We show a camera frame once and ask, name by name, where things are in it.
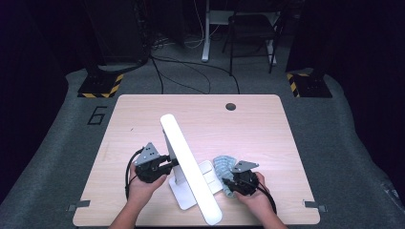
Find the dark curtain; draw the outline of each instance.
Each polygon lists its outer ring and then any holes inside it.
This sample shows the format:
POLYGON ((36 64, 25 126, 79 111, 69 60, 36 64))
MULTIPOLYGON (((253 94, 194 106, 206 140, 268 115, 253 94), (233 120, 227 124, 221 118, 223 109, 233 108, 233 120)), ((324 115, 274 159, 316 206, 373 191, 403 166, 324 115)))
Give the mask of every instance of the dark curtain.
POLYGON ((387 173, 402 202, 404 10, 404 1, 400 0, 307 0, 287 65, 287 72, 324 68, 340 83, 359 138, 374 163, 387 173))
POLYGON ((52 126, 68 91, 65 75, 83 69, 72 42, 74 31, 82 32, 99 59, 80 4, 79 0, 0 3, 0 201, 52 126))

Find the chair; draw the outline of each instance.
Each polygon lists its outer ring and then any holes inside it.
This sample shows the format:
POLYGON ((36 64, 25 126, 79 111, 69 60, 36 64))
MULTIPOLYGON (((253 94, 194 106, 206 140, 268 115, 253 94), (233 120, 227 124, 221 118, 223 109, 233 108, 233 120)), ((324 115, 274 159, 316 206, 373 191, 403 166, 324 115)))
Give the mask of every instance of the chair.
POLYGON ((266 56, 271 55, 269 68, 269 73, 271 73, 287 6, 288 0, 240 0, 238 2, 233 15, 228 18, 229 31, 223 47, 224 52, 226 45, 230 43, 229 75, 232 75, 234 57, 263 56, 258 54, 234 55, 234 44, 240 42, 257 42, 259 47, 255 52, 258 52, 264 44, 272 41, 272 53, 268 53, 266 49, 266 56), (272 25, 263 12, 279 12, 279 16, 272 25))

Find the table hole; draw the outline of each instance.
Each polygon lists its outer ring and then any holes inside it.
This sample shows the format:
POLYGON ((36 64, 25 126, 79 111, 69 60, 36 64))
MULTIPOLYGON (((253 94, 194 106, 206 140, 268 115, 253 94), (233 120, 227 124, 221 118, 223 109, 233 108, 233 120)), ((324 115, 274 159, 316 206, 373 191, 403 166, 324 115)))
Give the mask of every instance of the table hole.
POLYGON ((235 111, 235 109, 236 109, 236 105, 233 103, 227 103, 225 107, 229 111, 235 111))

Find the human hand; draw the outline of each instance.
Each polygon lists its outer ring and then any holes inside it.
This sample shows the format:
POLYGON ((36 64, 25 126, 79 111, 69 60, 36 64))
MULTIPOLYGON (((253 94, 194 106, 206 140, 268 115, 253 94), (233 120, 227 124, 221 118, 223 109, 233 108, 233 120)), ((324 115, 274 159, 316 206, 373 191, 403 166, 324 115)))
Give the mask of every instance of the human hand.
MULTIPOLYGON (((262 188, 265 188, 266 191, 269 192, 268 188, 266 187, 265 177, 259 172, 256 172, 255 174, 259 180, 259 183, 264 185, 264 187, 262 188)), ((268 197, 259 190, 257 190, 251 196, 244 196, 238 192, 234 192, 234 195, 240 202, 245 204, 247 208, 250 210, 250 212, 252 212, 255 216, 256 216, 255 212, 263 212, 266 211, 267 209, 271 210, 272 212, 271 204, 270 201, 268 200, 268 197)))
POLYGON ((159 177, 153 183, 146 183, 140 180, 138 177, 135 177, 135 171, 136 167, 133 163, 131 163, 129 180, 132 181, 129 185, 127 205, 129 204, 132 207, 142 209, 148 203, 153 193, 164 183, 167 175, 159 177))
MULTIPOLYGON (((265 177, 259 173, 255 173, 259 179, 259 183, 263 185, 262 188, 266 189, 269 193, 268 188, 266 187, 265 177)), ((245 204, 249 211, 267 228, 287 228, 282 221, 274 213, 271 203, 262 191, 256 190, 251 196, 244 196, 238 192, 233 192, 235 197, 245 204)))

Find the metal bracket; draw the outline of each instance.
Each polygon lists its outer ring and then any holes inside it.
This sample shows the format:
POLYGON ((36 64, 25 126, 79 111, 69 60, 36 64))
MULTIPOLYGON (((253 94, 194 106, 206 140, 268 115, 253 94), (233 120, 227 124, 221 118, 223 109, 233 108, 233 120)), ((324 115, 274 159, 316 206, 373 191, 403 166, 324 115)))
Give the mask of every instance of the metal bracket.
POLYGON ((232 168, 231 172, 239 174, 239 173, 243 173, 245 171, 251 170, 256 167, 259 167, 258 163, 252 163, 252 162, 241 160, 232 168))
POLYGON ((159 158, 160 155, 158 153, 158 150, 155 148, 155 146, 152 144, 152 142, 149 142, 142 150, 140 155, 138 156, 137 160, 134 162, 135 165, 139 166, 141 164, 147 163, 151 160, 159 158))

